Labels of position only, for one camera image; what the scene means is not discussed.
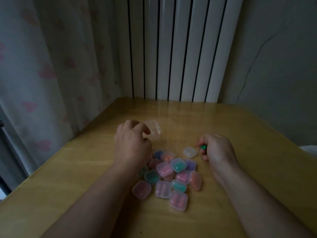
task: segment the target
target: white wall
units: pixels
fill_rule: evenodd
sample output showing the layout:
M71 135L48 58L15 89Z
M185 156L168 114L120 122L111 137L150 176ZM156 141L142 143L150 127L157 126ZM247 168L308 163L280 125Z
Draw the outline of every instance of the white wall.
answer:
M317 0L244 0L219 102L247 107L297 145L316 145L316 24Z

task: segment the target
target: white curtain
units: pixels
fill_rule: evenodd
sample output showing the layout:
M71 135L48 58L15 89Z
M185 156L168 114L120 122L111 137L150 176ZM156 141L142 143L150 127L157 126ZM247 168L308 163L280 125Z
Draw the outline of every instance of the white curtain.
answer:
M0 117L30 174L121 96L113 0L0 3Z

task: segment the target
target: wooden table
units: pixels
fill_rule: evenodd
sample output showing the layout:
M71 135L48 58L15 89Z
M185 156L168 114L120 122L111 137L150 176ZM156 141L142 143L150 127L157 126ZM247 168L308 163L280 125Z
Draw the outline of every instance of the wooden table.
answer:
M317 232L316 161L256 116L235 105L120 98L0 203L0 237L39 237L112 164L113 137L126 119L156 119L163 138L153 147L179 157L207 131L227 136L241 166ZM130 192L113 237L245 237L208 165L193 159L203 184L187 191L185 212Z

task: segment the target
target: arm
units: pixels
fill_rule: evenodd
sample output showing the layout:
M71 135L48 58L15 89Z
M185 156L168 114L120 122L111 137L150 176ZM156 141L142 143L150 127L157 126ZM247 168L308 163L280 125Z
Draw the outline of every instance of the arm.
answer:
M137 172L147 163L152 143L145 124L127 120L118 126L113 165L43 235L42 238L109 237Z
M236 161L230 141L205 134L196 146L209 162L215 179L226 191L249 237L316 237L267 190L248 176Z

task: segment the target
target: open plastic case lid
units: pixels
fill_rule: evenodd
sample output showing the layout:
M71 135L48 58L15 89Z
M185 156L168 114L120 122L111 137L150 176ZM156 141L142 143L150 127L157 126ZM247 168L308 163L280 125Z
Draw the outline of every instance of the open plastic case lid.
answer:
M156 120L147 120L144 122L147 127L149 127L151 134L146 135L143 133L144 138L148 138L151 141L158 140L162 137L162 130Z

